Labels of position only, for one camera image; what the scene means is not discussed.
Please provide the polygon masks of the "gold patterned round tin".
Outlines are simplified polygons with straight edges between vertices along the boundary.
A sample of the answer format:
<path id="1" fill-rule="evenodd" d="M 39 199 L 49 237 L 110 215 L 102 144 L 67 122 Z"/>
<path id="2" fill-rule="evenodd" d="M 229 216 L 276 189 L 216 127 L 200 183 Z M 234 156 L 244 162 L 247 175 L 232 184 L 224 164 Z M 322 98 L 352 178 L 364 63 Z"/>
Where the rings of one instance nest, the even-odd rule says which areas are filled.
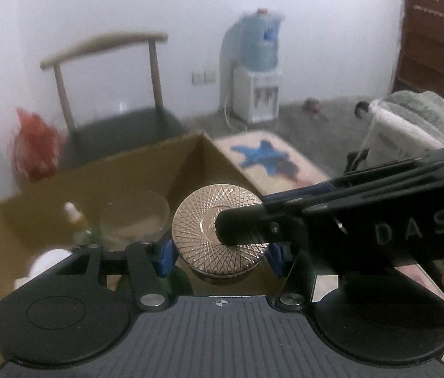
<path id="1" fill-rule="evenodd" d="M 172 239 L 189 267 L 204 277 L 240 277 L 259 264 L 267 244 L 227 246 L 216 236 L 217 216 L 225 210 L 260 204 L 251 191 L 232 184 L 212 184 L 191 193 L 172 220 Z"/>

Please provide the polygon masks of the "clear glass bowl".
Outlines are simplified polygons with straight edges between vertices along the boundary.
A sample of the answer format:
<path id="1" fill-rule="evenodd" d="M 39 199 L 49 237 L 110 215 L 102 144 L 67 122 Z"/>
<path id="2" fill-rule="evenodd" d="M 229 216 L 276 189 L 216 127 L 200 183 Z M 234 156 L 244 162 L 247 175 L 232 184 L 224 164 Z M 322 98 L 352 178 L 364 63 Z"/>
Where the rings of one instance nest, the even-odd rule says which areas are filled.
<path id="1" fill-rule="evenodd" d="M 103 246 L 122 251 L 133 242 L 158 242 L 170 229 L 166 199 L 149 190 L 115 196 L 103 205 L 100 229 Z"/>

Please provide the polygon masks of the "grey white blanket pile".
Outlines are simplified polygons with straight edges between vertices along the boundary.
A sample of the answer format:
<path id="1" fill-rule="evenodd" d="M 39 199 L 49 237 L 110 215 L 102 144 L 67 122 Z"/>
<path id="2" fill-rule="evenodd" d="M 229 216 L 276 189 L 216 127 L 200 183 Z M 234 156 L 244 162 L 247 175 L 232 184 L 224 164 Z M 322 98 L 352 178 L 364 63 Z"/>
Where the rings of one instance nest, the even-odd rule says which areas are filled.
<path id="1" fill-rule="evenodd" d="M 444 148 L 444 98 L 432 91 L 396 91 L 360 101 L 354 115 L 370 117 L 360 149 L 347 155 L 345 171 L 355 172 L 420 157 Z"/>

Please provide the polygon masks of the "floor rug blue pattern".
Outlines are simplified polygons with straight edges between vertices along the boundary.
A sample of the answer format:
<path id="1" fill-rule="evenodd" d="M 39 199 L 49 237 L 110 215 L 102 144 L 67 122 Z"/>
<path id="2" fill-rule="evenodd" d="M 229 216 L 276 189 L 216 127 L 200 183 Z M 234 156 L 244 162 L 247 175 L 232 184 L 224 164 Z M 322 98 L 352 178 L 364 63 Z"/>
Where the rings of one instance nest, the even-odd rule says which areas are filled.
<path id="1" fill-rule="evenodd" d="M 271 131 L 246 131 L 216 139 L 214 144 L 262 195 L 329 179 L 315 163 Z"/>

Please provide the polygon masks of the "green dropper bottle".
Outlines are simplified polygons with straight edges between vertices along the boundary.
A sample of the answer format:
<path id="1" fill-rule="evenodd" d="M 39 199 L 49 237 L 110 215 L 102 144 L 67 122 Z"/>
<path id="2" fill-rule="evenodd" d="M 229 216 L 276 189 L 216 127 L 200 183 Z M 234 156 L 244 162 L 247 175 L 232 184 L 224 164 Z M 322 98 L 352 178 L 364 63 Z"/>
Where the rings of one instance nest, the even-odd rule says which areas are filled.
<path id="1" fill-rule="evenodd" d="M 66 202 L 63 210 L 68 223 L 72 227 L 72 238 L 77 248 L 98 246 L 100 244 L 98 232 L 90 226 L 84 214 L 72 202 Z"/>

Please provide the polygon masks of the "brown cardboard box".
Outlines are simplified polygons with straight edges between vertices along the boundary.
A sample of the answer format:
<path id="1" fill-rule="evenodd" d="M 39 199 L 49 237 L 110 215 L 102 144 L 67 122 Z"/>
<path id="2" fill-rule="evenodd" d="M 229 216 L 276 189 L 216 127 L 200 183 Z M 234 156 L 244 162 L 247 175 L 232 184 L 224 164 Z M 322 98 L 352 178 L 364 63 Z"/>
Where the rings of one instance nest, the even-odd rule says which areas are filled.
<path id="1" fill-rule="evenodd" d="M 252 178 L 207 137 L 196 134 L 120 154 L 33 184 L 0 203 L 0 299 L 13 291 L 35 258 L 72 243 L 62 212 L 71 201 L 98 225 L 113 197 L 150 190 L 175 208 L 192 191 L 234 183 L 257 195 L 289 189 L 283 179 Z M 362 368 L 325 345 L 307 322 L 271 309 L 269 272 L 242 283 L 251 297 L 215 303 L 214 287 L 196 283 L 194 298 L 161 315 L 138 319 L 137 329 L 96 361 L 60 370 L 68 377 L 357 377 Z M 0 377 L 54 376 L 4 364 Z"/>

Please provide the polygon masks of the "white pill bottle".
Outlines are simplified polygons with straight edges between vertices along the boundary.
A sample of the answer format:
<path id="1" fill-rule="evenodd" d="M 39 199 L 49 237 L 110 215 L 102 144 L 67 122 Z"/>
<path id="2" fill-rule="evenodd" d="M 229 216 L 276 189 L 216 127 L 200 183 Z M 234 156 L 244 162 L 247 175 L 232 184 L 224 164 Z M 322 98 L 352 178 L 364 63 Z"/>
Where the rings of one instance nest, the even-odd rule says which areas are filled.
<path id="1" fill-rule="evenodd" d="M 25 285 L 25 283 L 28 283 L 54 265 L 57 265 L 57 263 L 68 258 L 71 254 L 72 252 L 66 249 L 53 249 L 41 254 L 31 265 L 28 275 L 14 281 L 14 290 L 19 289 Z"/>

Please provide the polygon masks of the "white water dispenser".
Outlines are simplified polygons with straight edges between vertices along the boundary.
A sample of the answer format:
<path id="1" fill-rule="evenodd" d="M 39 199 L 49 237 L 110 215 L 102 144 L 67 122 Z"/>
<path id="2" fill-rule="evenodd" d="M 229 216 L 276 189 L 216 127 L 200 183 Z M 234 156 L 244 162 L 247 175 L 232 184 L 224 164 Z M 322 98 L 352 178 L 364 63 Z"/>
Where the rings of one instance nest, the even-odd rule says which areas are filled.
<path id="1" fill-rule="evenodd" d="M 232 76 L 232 111 L 248 125 L 277 119 L 282 72 L 254 72 L 237 66 Z"/>

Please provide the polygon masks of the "brown wooden door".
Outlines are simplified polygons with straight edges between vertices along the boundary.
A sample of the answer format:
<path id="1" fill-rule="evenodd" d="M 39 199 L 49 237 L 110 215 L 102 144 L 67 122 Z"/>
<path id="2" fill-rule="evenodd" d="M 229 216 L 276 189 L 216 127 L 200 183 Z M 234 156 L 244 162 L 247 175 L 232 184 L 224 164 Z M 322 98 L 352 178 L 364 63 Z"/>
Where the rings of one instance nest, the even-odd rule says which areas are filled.
<path id="1" fill-rule="evenodd" d="M 444 0 L 404 0 L 391 90 L 432 91 L 444 97 Z"/>

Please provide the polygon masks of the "red plastic bag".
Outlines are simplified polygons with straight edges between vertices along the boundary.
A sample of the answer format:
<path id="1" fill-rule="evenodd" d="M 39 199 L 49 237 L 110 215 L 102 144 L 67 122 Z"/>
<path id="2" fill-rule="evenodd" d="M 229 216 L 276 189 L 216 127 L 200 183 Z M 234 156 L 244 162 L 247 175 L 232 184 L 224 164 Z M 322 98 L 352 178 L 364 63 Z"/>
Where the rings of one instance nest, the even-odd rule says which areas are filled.
<path id="1" fill-rule="evenodd" d="M 19 131 L 13 141 L 13 166 L 19 177 L 38 182 L 58 170 L 63 135 L 38 113 L 16 108 Z"/>

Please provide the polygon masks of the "blue water jug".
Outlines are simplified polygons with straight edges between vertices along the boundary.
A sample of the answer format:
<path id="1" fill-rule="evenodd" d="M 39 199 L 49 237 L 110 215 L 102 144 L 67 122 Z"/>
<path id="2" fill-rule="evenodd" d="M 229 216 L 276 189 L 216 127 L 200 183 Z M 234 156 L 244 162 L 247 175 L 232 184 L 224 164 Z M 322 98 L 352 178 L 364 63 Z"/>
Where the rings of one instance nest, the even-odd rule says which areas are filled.
<path id="1" fill-rule="evenodd" d="M 225 33 L 220 56 L 250 72 L 278 66 L 278 35 L 285 15 L 268 9 L 243 12 Z"/>

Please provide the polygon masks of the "white wall socket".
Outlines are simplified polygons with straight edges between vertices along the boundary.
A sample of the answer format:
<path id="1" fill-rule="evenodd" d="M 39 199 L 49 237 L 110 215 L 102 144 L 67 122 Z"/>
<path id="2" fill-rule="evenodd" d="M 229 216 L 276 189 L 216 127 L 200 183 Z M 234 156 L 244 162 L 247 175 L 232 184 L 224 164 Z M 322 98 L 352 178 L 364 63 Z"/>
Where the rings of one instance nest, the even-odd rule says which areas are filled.
<path id="1" fill-rule="evenodd" d="M 191 73 L 191 83 L 193 86 L 204 84 L 215 84 L 217 82 L 216 70 L 204 70 Z"/>

